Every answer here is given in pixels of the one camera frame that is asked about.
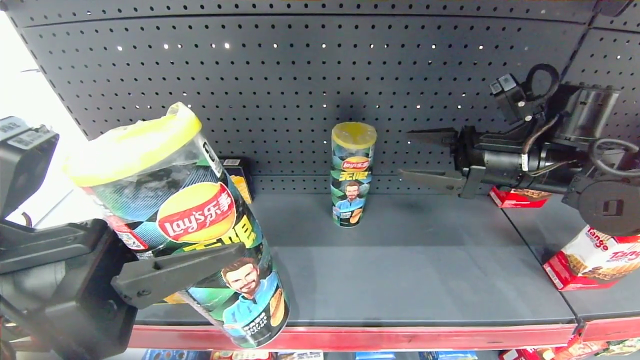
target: printed man's face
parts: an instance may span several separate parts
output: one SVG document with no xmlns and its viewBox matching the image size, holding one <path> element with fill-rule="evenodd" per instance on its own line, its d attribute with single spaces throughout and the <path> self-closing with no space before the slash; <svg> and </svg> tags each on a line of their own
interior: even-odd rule
<svg viewBox="0 0 640 360">
<path fill-rule="evenodd" d="M 260 286 L 258 275 L 258 267 L 247 264 L 236 271 L 228 272 L 226 278 L 230 288 L 245 296 L 253 297 Z"/>
<path fill-rule="evenodd" d="M 359 188 L 357 186 L 347 186 L 345 190 L 349 201 L 354 201 L 358 197 Z"/>
</svg>

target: red shelf trim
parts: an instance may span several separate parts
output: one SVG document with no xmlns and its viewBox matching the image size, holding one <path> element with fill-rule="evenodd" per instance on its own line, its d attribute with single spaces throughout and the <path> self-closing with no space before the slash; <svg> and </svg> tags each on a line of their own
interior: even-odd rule
<svg viewBox="0 0 640 360">
<path fill-rule="evenodd" d="M 575 324 L 511 327 L 287 327 L 264 348 L 354 352 L 379 350 L 476 349 L 566 344 Z M 212 326 L 136 325 L 131 348 L 233 350 L 237 348 Z"/>
<path fill-rule="evenodd" d="M 640 338 L 640 317 L 601 319 L 586 322 L 584 341 L 612 341 Z"/>
</svg>

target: blue shirt illustration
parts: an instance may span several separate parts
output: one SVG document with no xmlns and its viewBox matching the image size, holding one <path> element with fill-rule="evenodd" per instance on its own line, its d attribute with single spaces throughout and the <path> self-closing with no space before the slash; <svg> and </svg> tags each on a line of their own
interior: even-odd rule
<svg viewBox="0 0 640 360">
<path fill-rule="evenodd" d="M 335 204 L 335 207 L 341 212 L 345 213 L 347 211 L 353 211 L 355 209 L 359 209 L 364 206 L 364 199 L 355 198 L 353 201 L 349 201 L 349 199 L 338 201 Z"/>
<path fill-rule="evenodd" d="M 251 299 L 248 299 L 244 294 L 240 295 L 238 300 L 226 308 L 222 314 L 225 329 L 232 336 L 244 336 L 243 326 L 258 317 L 265 307 L 267 308 L 267 313 L 269 313 L 269 301 L 277 286 L 278 278 L 276 273 L 272 272 L 265 279 L 260 280 L 260 284 Z"/>
</svg>

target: white wall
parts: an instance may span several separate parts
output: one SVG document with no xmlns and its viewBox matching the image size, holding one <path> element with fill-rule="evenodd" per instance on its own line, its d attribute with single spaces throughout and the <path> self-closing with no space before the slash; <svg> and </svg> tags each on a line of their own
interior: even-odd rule
<svg viewBox="0 0 640 360">
<path fill-rule="evenodd" d="M 7 218 L 24 224 L 19 214 L 25 211 L 37 224 L 71 191 L 71 182 L 60 171 L 61 162 L 75 146 L 87 140 L 44 76 L 33 71 L 38 68 L 35 61 L 3 12 L 0 34 L 0 119 L 13 115 L 30 124 L 45 124 L 60 134 L 44 184 Z"/>
</svg>

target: lay's logo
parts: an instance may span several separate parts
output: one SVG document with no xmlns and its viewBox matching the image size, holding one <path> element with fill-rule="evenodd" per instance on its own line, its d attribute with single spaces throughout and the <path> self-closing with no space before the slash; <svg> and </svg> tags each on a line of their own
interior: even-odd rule
<svg viewBox="0 0 640 360">
<path fill-rule="evenodd" d="M 342 162 L 342 169 L 347 172 L 364 171 L 369 167 L 369 158 L 352 156 Z"/>
<path fill-rule="evenodd" d="M 197 183 L 173 194 L 158 210 L 157 225 L 172 241 L 220 238 L 236 222 L 233 195 L 223 183 Z"/>
</svg>

